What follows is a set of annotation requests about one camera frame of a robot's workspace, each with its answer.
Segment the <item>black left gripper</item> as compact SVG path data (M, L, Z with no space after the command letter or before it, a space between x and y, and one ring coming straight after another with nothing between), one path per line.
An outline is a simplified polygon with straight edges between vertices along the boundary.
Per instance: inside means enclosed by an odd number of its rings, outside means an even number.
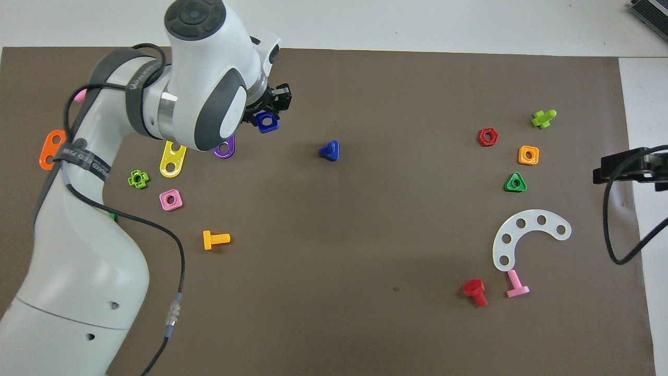
M288 110L293 95L289 84L279 84L274 89L267 86L263 94L252 104L248 105L248 111L244 112L243 122L253 126L258 125L257 116L260 112L277 113Z

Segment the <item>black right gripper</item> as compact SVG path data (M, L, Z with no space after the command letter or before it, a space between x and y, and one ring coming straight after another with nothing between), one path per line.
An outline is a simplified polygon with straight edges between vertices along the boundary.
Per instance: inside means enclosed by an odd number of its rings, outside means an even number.
M628 151L601 157L600 167L593 171L594 185L602 185L611 180L613 172L630 157L640 152L652 151L646 157L630 160L620 169L614 181L651 182L654 191L667 191L667 152L666 148L633 148Z

